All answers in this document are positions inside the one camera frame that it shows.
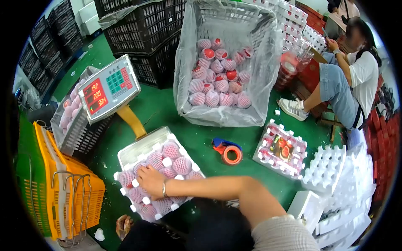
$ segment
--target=dark hair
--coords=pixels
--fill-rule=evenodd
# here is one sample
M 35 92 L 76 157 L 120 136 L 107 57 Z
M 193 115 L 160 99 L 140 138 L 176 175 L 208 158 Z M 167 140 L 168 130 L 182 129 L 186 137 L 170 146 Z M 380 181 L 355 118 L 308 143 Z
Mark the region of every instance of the dark hair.
M 346 26 L 346 37 L 351 37 L 351 32 L 353 28 L 359 29 L 360 33 L 365 37 L 366 40 L 364 48 L 357 53 L 356 60 L 358 60 L 365 51 L 368 51 L 377 60 L 378 67 L 381 67 L 382 61 L 378 56 L 377 47 L 375 46 L 374 42 L 374 36 L 371 32 L 370 27 L 361 18 L 354 16 L 349 20 L 348 25 Z

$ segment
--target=fruit box label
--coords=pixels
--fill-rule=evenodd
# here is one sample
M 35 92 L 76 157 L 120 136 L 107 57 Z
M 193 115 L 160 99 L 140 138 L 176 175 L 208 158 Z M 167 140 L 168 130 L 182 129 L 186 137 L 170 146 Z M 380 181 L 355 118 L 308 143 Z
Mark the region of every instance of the fruit box label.
M 273 154 L 283 160 L 284 162 L 289 162 L 293 153 L 293 146 L 289 144 L 284 138 L 280 135 L 275 135 L 274 141 L 270 147 L 270 150 Z

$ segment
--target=bracelet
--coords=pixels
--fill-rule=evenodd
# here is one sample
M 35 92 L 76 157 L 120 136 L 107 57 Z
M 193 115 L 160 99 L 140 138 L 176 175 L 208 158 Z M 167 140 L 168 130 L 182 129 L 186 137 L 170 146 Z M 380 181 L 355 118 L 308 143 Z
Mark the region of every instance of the bracelet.
M 163 181 L 163 186 L 162 186 L 162 193 L 163 193 L 163 197 L 165 197 L 165 198 L 169 198 L 169 196 L 167 196 L 167 194 L 166 194 L 166 182 L 167 181 L 168 181 L 168 179 L 165 179 Z
M 342 52 L 340 51 L 340 49 L 336 49 L 336 50 L 334 50 L 332 53 L 333 53 L 334 55 L 336 55 L 337 53 L 342 53 Z

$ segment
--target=wristwatch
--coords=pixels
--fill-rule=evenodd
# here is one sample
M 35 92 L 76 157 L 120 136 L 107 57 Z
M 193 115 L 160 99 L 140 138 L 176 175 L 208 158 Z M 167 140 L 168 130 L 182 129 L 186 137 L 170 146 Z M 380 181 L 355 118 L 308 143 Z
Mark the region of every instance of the wristwatch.
M 334 50 L 332 53 L 333 53 L 334 55 L 336 55 L 337 53 L 342 53 L 342 52 L 340 51 L 340 49 L 336 49 L 336 50 Z

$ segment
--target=plastic bag liner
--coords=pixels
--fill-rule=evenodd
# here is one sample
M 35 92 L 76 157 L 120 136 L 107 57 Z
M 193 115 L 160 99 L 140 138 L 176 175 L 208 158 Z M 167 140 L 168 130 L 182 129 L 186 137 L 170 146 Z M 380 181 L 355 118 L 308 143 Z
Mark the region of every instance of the plastic bag liner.
M 188 0 L 174 69 L 173 95 L 179 115 L 204 126 L 263 126 L 269 94 L 278 76 L 281 34 L 273 9 L 243 2 Z M 252 102 L 247 109 L 192 106 L 188 102 L 191 70 L 200 52 L 197 41 L 215 38 L 225 42 L 229 57 L 242 47 L 254 48 L 254 55 L 236 68 L 250 72 L 249 83 L 243 85 Z
M 121 9 L 121 10 L 109 13 L 109 14 L 103 16 L 101 19 L 98 20 L 100 28 L 102 30 L 105 30 L 105 29 L 109 28 L 110 26 L 114 25 L 115 23 L 119 22 L 121 19 L 123 19 L 125 16 L 130 14 L 136 8 L 141 7 L 141 6 L 145 5 L 145 4 L 149 4 L 151 2 L 160 2 L 160 1 L 164 1 L 164 0 L 146 1 L 146 2 L 144 2 L 142 4 L 128 6 L 126 8 Z
M 98 68 L 93 66 L 87 66 L 85 70 L 81 73 L 79 82 L 81 80 L 88 79 L 91 75 L 100 71 Z M 60 105 L 57 107 L 56 112 L 50 120 L 50 125 L 52 127 L 53 136 L 56 141 L 58 149 L 64 154 L 72 156 L 75 148 L 71 147 L 76 144 L 76 141 L 79 139 L 79 135 L 82 134 L 82 130 L 85 129 L 88 124 L 88 120 L 86 118 L 86 112 L 81 107 L 78 109 L 77 115 L 74 117 L 70 128 L 67 130 L 66 134 L 63 134 L 63 129 L 59 127 L 60 120 L 64 113 L 64 101 L 70 99 L 70 95 L 66 95 Z

